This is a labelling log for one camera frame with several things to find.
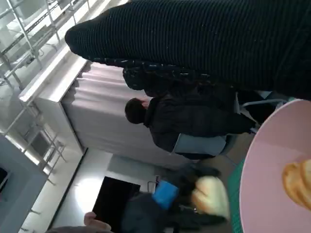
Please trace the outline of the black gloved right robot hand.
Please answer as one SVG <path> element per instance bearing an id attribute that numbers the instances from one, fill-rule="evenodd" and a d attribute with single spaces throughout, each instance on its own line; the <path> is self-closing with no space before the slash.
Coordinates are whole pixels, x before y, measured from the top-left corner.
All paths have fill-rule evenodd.
<path id="1" fill-rule="evenodd" d="M 65 42 L 134 72 L 311 98 L 308 0 L 131 0 L 71 27 Z"/>

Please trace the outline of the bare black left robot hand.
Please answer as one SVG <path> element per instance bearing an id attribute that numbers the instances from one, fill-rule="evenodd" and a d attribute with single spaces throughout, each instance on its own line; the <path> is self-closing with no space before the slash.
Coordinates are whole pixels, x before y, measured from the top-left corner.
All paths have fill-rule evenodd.
<path id="1" fill-rule="evenodd" d="M 159 214 L 156 219 L 166 222 L 167 227 L 182 230 L 199 230 L 203 226 L 225 223 L 227 218 L 220 215 L 195 213 L 190 209 L 179 209 L 179 204 L 190 198 L 195 182 L 204 176 L 219 177 L 219 170 L 201 164 L 188 164 L 175 171 L 167 180 L 161 181 L 152 194 L 159 209 L 167 212 L 167 216 Z"/>

